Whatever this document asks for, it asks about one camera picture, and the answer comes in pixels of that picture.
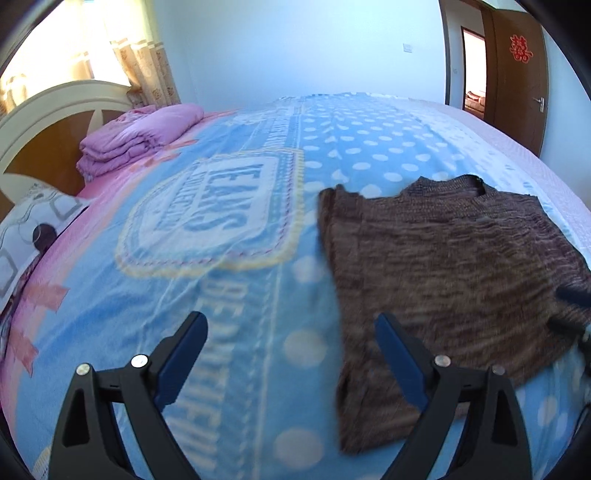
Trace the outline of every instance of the doorway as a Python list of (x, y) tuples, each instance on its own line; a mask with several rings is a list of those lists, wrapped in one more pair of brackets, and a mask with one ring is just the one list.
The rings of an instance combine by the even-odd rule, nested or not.
[(462, 27), (464, 104), (466, 112), (484, 120), (486, 108), (486, 44), (484, 37)]

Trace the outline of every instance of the brown sweater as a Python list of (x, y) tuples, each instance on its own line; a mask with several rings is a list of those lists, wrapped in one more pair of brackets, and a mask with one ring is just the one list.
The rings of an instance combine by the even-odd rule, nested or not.
[(503, 365), (523, 384), (570, 344), (549, 332), (558, 285), (591, 285), (585, 260), (538, 199), (465, 175), (420, 178), (399, 196), (320, 193), (319, 228), (342, 315), (340, 445), (358, 453), (406, 436), (418, 411), (403, 399), (374, 339), (392, 312), (433, 354), (460, 366)]

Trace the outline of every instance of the printed logo on sheet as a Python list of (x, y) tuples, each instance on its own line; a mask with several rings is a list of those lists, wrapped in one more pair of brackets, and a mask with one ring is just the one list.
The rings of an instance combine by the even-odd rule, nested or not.
[(116, 261), (136, 277), (247, 270), (290, 258), (303, 218), (303, 155), (264, 148), (196, 160), (131, 210)]
[(274, 106), (266, 110), (255, 110), (252, 112), (240, 112), (225, 122), (227, 126), (231, 125), (252, 125), (259, 124), (267, 119), (291, 118), (296, 114), (294, 105)]

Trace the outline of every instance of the wooden headboard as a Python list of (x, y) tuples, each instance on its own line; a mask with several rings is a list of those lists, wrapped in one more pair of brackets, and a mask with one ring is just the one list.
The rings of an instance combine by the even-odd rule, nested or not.
[(98, 80), (41, 92), (0, 120), (0, 221), (35, 181), (70, 195), (84, 188), (80, 141), (131, 109), (129, 87)]

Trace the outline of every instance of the patterned pillowcase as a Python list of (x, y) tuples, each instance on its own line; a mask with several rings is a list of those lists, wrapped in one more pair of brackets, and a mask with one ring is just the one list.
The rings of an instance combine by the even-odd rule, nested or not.
[(10, 320), (33, 269), (57, 235), (89, 203), (34, 184), (0, 223), (0, 359), (4, 357)]

